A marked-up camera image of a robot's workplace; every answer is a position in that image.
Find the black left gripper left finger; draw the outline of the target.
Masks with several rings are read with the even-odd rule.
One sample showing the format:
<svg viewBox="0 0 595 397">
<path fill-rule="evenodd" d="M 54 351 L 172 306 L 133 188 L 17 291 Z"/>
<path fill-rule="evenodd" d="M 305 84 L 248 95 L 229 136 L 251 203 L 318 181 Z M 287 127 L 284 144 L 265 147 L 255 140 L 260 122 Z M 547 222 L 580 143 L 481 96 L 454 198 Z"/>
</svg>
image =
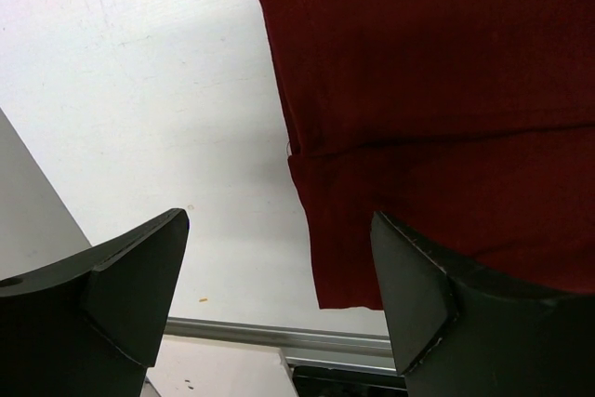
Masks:
<svg viewBox="0 0 595 397">
<path fill-rule="evenodd" d="M 138 396 L 155 366 L 189 235 L 173 208 L 1 283 L 4 396 Z"/>
</svg>

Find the dark red t shirt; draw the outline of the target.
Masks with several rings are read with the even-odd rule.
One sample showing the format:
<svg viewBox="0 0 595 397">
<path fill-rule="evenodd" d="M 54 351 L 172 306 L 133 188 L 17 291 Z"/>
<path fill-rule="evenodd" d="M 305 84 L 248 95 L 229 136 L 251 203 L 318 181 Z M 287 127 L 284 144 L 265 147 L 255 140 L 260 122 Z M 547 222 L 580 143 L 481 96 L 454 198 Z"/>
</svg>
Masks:
<svg viewBox="0 0 595 397">
<path fill-rule="evenodd" d="M 381 308 L 384 211 L 594 290 L 594 0 L 259 0 L 323 309 Z"/>
</svg>

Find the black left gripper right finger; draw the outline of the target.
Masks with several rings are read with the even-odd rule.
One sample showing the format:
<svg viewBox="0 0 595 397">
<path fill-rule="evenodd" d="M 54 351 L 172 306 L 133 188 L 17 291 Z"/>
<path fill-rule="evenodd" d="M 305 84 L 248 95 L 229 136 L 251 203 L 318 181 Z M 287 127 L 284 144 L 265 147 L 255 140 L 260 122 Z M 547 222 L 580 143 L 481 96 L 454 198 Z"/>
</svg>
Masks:
<svg viewBox="0 0 595 397">
<path fill-rule="evenodd" d="M 383 213 L 370 239 L 410 395 L 593 394 L 593 296 L 512 278 Z"/>
</svg>

